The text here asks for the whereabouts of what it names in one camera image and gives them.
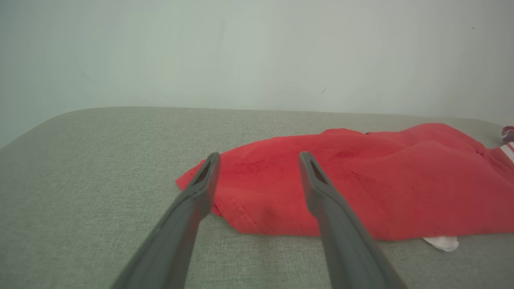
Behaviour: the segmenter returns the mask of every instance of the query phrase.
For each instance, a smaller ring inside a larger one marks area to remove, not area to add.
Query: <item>gray fabric surface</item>
[[[174,180],[214,151],[329,128],[449,124],[488,147],[501,127],[393,115],[117,107],[52,118],[0,151],[0,288],[108,288],[178,195]],[[514,234],[467,236],[452,253],[380,243],[411,288],[512,288]],[[187,288],[329,288],[319,238],[200,225]]]

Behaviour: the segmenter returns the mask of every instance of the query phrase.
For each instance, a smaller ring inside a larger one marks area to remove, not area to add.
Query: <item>white fabric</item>
[[[423,238],[425,241],[432,244],[432,246],[436,247],[437,249],[446,251],[446,252],[452,252],[455,251],[458,248],[458,241],[457,237],[431,237],[431,238]]]

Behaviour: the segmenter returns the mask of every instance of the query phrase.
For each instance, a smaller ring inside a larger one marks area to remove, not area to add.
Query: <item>cloth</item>
[[[429,123],[277,137],[222,154],[212,211],[242,233],[318,236],[298,154],[309,151],[379,240],[513,232],[514,164],[464,133]],[[177,179],[184,189],[201,163]]]
[[[439,250],[443,250],[446,252],[453,252],[458,248],[458,240],[457,237],[430,237],[423,238],[425,241],[430,243],[432,246],[436,247]]]
[[[509,142],[501,146],[500,149],[512,162],[514,162],[514,142]]]

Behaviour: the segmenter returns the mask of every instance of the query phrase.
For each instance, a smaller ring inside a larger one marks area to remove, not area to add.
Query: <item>red fabric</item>
[[[241,233],[318,236],[298,154],[309,151],[381,240],[514,232],[514,165],[444,124],[276,137],[222,154],[212,211]],[[177,184],[184,189],[199,169]]]

